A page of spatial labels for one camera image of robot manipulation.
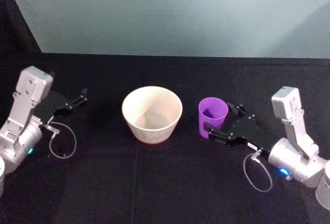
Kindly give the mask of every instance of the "white sticker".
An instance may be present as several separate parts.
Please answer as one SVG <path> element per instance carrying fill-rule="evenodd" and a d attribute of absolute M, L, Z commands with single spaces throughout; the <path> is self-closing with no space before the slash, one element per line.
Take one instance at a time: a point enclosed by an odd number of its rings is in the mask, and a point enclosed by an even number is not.
<path fill-rule="evenodd" d="M 250 148 L 253 148 L 254 150 L 258 150 L 258 148 L 256 146 L 254 146 L 253 144 L 251 143 L 247 143 L 247 145 L 250 147 Z"/>

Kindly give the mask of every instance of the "table surface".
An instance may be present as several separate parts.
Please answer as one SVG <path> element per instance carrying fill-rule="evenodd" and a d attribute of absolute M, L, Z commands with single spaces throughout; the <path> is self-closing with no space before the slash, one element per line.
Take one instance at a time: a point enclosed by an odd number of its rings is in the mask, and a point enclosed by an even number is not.
<path fill-rule="evenodd" d="M 7 118 L 19 73 L 34 65 L 55 71 L 52 89 L 73 98 L 87 87 L 88 103 L 56 121 L 76 133 L 67 160 L 48 150 L 44 134 L 23 164 L 6 176 L 0 200 L 4 223 L 329 223 L 315 189 L 286 181 L 267 165 L 274 188 L 260 193 L 243 173 L 251 152 L 199 136 L 198 103 L 209 96 L 244 104 L 260 126 L 285 136 L 271 96 L 282 86 L 300 89 L 308 134 L 330 159 L 330 63 L 310 59 L 222 59 L 61 54 L 0 55 L 0 121 Z M 175 92 L 183 114 L 171 137 L 138 142 L 121 104 L 132 90 L 158 85 Z M 58 144 L 70 149 L 63 130 Z M 267 176 L 249 166 L 267 187 Z"/>

